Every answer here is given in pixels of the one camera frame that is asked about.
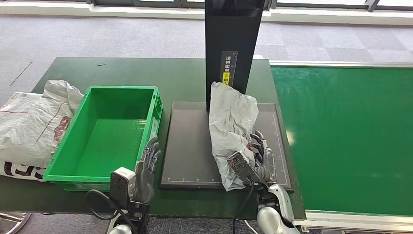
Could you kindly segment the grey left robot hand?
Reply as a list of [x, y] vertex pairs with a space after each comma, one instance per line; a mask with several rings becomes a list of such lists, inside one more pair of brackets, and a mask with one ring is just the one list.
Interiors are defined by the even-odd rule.
[[140, 160], [135, 166], [136, 181], [134, 201], [149, 204], [154, 196], [154, 171], [161, 155], [158, 136], [152, 137], [146, 144]]

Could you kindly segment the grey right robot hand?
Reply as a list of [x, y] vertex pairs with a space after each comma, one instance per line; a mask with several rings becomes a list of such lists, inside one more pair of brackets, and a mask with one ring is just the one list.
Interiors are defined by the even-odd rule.
[[270, 183], [276, 183], [276, 163], [273, 150], [268, 146], [268, 143], [263, 134], [255, 130], [250, 134], [250, 137], [256, 141], [251, 142], [250, 146], [254, 148], [254, 158], [256, 165], [262, 167], [261, 171], [264, 171], [264, 175], [261, 177], [264, 181]]

